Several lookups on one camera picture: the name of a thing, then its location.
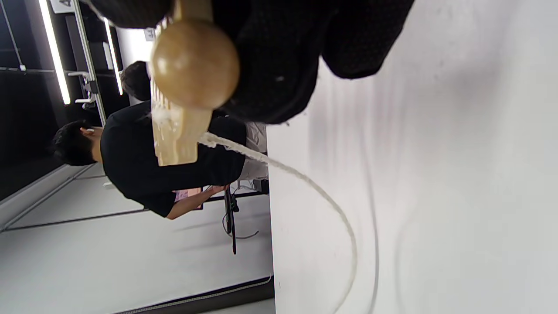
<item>fluorescent light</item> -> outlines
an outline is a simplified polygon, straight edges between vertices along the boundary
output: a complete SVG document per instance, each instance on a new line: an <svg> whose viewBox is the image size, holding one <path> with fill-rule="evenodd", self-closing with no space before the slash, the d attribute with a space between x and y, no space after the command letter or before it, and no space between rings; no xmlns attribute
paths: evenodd
<svg viewBox="0 0 558 314"><path fill-rule="evenodd" d="M50 10L47 1L48 0L39 0L42 21L45 24L46 37L49 39L50 53L52 54L52 60L54 61L54 69L56 71L58 85L60 86L60 92L62 93L62 99L64 100L64 104L70 104L70 92L68 91L68 85L66 84L66 75L64 74L64 70L62 68L60 52L58 51L58 45L56 44L56 36L54 36L54 29L52 28L52 21L50 20Z"/></svg>
<svg viewBox="0 0 558 314"><path fill-rule="evenodd" d="M110 47L110 55L112 56L112 64L114 68L114 76L116 76L116 84L118 91L122 95L122 82L120 81L120 73L118 72L118 64L116 63L116 52L114 52L114 44L112 43L112 34L110 33L110 25L106 17L103 17L105 28L107 29L108 45Z"/></svg>

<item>hand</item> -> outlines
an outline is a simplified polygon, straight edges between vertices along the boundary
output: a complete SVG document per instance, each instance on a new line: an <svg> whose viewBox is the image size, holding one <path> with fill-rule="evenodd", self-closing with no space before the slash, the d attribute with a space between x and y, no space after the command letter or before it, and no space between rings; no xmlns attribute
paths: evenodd
<svg viewBox="0 0 558 314"><path fill-rule="evenodd" d="M230 187L230 184L224 185L224 186L218 186L218 185L212 185L210 187L211 191L213 193L219 193L224 191L225 189L228 189Z"/></svg>

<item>man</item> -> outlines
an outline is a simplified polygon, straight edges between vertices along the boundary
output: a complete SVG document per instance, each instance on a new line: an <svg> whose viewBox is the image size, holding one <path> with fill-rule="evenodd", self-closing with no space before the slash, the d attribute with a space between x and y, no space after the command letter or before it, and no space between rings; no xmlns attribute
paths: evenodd
<svg viewBox="0 0 558 314"><path fill-rule="evenodd" d="M151 99L151 79L145 61L136 61L120 74L122 89L139 101Z"/></svg>
<svg viewBox="0 0 558 314"><path fill-rule="evenodd" d="M198 145L192 164L160 167L153 145L149 112L143 102L113 113L105 128L76 121L62 127L53 139L55 156L69 165L102 163L105 174L122 194L168 219L198 208L236 180L267 177L267 166L222 146ZM230 117L211 121L209 131L261 153L267 152L265 126ZM177 201L175 191L213 185Z"/></svg>

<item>white rope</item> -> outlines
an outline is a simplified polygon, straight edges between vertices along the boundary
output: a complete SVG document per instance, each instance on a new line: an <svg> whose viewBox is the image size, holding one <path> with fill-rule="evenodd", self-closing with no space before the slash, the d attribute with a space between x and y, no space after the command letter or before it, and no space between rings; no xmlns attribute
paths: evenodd
<svg viewBox="0 0 558 314"><path fill-rule="evenodd" d="M249 158L260 161L262 163L266 163L266 164L268 164L270 166L273 166L275 168L279 168L286 173L290 173L290 174L294 175L296 178L299 178L300 180L306 182L309 186L311 186L314 190L316 190L316 192L318 192L319 195L321 195L328 203L331 204L331 206L333 207L335 212L341 217L341 220L343 221L343 224L347 228L347 233L349 234L350 242L351 242L351 254L352 254L349 282L348 282L347 286L345 287L345 290L343 292L343 296L342 296L341 300L339 300L339 302L335 306L335 310L333 312L333 313L337 313L339 311L339 308L343 305L343 303L347 299L347 296L349 296L349 292L353 288L353 284L354 284L354 281L355 281L355 278L356 278L356 275L357 275L357 261L358 261L357 240L356 240L356 237L354 235L353 228L351 227L351 225L349 223L349 220L347 219L347 216L345 215L345 213L343 212L341 207L332 199L331 196L329 196L329 194L327 194L324 191L324 189L322 189L316 182L314 182L308 176L300 173L300 171L298 171L298 170L296 170L296 169L294 169L290 166L287 166L287 165L285 165L285 164L283 164L283 163L281 163L277 160L271 159L268 156L265 156L264 154L261 154L257 151L254 151L254 150L251 150L251 149L249 149L249 148L247 148L243 145L240 145L236 142L224 139L222 137L219 137L215 134L211 134L209 132L206 132L199 139L198 142L200 144L203 144L203 145L205 145L207 147L210 147L210 148L214 148L217 145L222 145L229 150L236 151L237 153L243 154L243 155L245 155Z"/></svg>

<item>sign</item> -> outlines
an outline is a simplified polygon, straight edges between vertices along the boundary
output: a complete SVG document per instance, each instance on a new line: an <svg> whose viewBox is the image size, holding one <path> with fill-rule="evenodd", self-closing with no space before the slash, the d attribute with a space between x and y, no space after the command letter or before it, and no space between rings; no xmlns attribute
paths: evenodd
<svg viewBox="0 0 558 314"><path fill-rule="evenodd" d="M143 33L146 41L155 41L155 28L146 28Z"/></svg>
<svg viewBox="0 0 558 314"><path fill-rule="evenodd" d="M75 0L50 0L50 3L55 14L74 13L74 1Z"/></svg>

